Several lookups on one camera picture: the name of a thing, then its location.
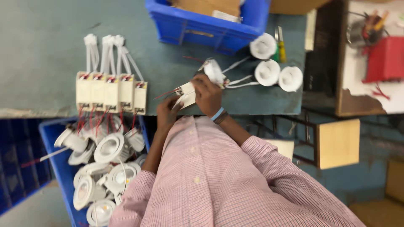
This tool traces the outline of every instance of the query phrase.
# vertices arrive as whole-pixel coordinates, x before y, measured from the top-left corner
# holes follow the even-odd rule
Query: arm
[[[209,118],[213,117],[222,106],[222,89],[213,84],[206,75],[198,74],[191,83],[195,87],[195,102]],[[251,135],[230,116],[220,123],[220,127],[241,146]]]
[[[220,88],[215,88],[205,75],[197,75],[191,82],[195,86],[196,104],[211,118],[221,108]],[[273,192],[334,225],[364,226],[333,194],[279,154],[276,146],[251,136],[230,116],[219,125],[250,156]]]
[[[183,103],[173,106],[179,96],[167,98],[157,107],[157,131],[154,134],[142,171],[132,180],[122,195],[122,203],[115,208],[109,227],[140,226],[152,193],[167,134],[175,123]]]

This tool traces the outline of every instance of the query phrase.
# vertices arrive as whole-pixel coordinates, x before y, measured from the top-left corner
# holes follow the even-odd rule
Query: yellow screwdriver handle
[[[288,61],[286,58],[285,43],[283,41],[279,41],[279,60],[281,63]]]

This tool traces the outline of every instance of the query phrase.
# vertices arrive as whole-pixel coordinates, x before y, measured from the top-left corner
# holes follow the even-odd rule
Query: pen holder
[[[353,22],[347,28],[347,42],[352,48],[374,46],[383,37],[384,26],[378,30],[373,31],[366,38],[363,36],[366,26],[366,19]]]

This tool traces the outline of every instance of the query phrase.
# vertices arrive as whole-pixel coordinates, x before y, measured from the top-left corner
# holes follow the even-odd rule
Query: blue plastic crate
[[[41,119],[0,120],[0,215],[52,179],[48,161],[21,167],[46,155],[38,131],[40,122]]]
[[[145,138],[145,146],[147,152],[149,152],[150,144],[147,138],[146,126],[143,120],[143,116],[138,116],[139,124],[141,126],[143,137]],[[76,122],[77,118],[63,118],[57,120],[51,120],[47,122],[43,122],[39,125],[39,131],[41,133],[43,142],[45,144],[46,151],[48,154],[51,154],[60,148],[53,147],[58,136],[65,130],[66,124]],[[76,211],[73,206],[73,194],[74,194],[74,186],[73,186],[73,178],[77,171],[83,165],[79,166],[71,166],[67,163],[67,160],[70,157],[71,152],[62,152],[58,155],[55,155],[50,158],[50,162],[52,163],[53,170],[55,172],[57,181],[59,183],[59,187],[62,191],[62,197],[66,204],[66,209],[69,214],[70,221],[72,222],[73,227],[82,227],[87,226],[87,209],[82,209],[80,211]]]
[[[166,0],[146,0],[146,8],[156,23],[160,41],[176,45],[199,43],[233,55],[264,33],[270,3],[271,0],[246,0],[240,8],[242,23],[173,8]]]

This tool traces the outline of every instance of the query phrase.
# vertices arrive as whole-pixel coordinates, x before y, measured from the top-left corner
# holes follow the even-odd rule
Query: hand
[[[213,117],[222,106],[222,89],[204,74],[196,75],[191,83],[195,87],[195,102],[199,109],[208,117]]]
[[[184,102],[178,103],[173,109],[175,102],[180,96],[171,96],[165,99],[157,107],[157,129],[170,130],[177,118],[178,111],[184,106]]]

